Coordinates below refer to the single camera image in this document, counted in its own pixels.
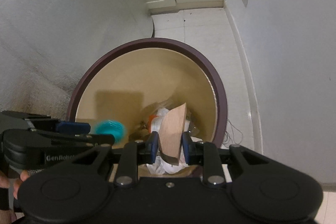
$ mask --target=white tile floor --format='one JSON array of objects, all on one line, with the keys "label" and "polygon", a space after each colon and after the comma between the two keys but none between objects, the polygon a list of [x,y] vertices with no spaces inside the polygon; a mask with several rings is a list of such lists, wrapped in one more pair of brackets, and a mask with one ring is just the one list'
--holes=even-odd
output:
[{"label": "white tile floor", "polygon": [[[226,91],[228,118],[244,134],[241,144],[254,149],[244,73],[224,8],[183,10],[152,17],[155,37],[187,43],[214,65]],[[227,131],[233,137],[230,125]],[[234,133],[235,141],[240,142],[241,134],[235,129]]]}]

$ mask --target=wall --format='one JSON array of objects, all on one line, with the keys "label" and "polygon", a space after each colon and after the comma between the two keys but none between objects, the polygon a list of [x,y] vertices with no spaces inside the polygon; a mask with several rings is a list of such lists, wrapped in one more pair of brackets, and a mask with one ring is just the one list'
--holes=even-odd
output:
[{"label": "wall", "polygon": [[251,67],[266,156],[336,183],[336,0],[226,0]]},{"label": "wall", "polygon": [[96,60],[152,32],[144,0],[0,0],[0,111],[63,118]]}]

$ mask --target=white baseboard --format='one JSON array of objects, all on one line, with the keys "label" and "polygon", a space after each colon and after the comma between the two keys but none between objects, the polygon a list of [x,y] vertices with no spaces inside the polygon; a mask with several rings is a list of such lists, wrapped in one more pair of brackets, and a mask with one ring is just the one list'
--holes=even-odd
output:
[{"label": "white baseboard", "polygon": [[240,37],[235,19],[233,18],[230,9],[225,2],[225,11],[227,18],[229,20],[233,35],[235,37],[236,45],[238,48],[241,65],[243,67],[245,82],[247,86],[247,93],[250,101],[250,108],[251,108],[251,119],[252,119],[252,128],[253,128],[253,139],[254,139],[254,150],[258,153],[263,154],[264,148],[263,148],[263,135],[261,133],[261,124],[260,124],[260,115],[259,115],[259,109],[258,109],[258,101],[257,96],[255,93],[254,83],[252,79],[251,69],[250,65],[247,60],[246,52],[244,49],[243,41]]}]

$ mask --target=bolt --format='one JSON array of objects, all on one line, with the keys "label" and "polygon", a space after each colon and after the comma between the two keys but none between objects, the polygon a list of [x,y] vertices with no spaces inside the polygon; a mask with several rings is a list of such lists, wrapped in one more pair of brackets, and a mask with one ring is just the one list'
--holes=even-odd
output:
[{"label": "bolt", "polygon": [[175,183],[174,183],[174,182],[167,182],[167,183],[166,183],[166,186],[167,186],[168,188],[173,188],[173,187],[175,186]]},{"label": "bolt", "polygon": [[225,182],[225,178],[221,176],[209,176],[208,182],[213,185],[222,184],[223,182]]},{"label": "bolt", "polygon": [[129,176],[121,176],[115,180],[116,183],[123,186],[131,184],[132,181],[133,181],[132,178]]}]

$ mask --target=white wall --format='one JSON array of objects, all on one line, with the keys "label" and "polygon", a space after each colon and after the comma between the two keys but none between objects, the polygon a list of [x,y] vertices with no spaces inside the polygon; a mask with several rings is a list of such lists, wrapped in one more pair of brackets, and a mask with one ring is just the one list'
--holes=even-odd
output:
[{"label": "white wall", "polygon": [[226,0],[259,104],[264,153],[336,182],[336,0]]}]

